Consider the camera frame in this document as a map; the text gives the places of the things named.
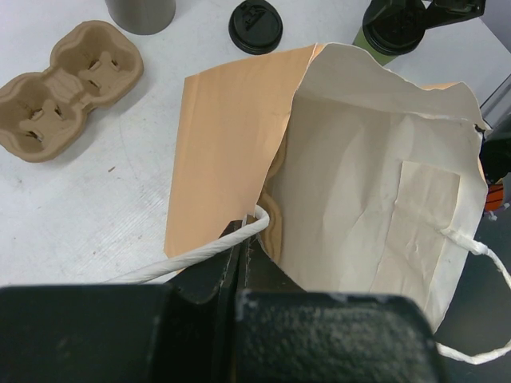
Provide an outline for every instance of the gray cylinder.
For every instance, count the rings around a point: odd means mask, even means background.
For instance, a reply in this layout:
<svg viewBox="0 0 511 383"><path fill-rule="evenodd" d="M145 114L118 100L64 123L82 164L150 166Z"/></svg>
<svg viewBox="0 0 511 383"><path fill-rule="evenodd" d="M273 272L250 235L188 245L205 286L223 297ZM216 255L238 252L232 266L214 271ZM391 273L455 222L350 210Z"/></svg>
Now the gray cylinder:
<svg viewBox="0 0 511 383"><path fill-rule="evenodd" d="M112 19L132 34L156 34L176 13L176 0L105 0Z"/></svg>

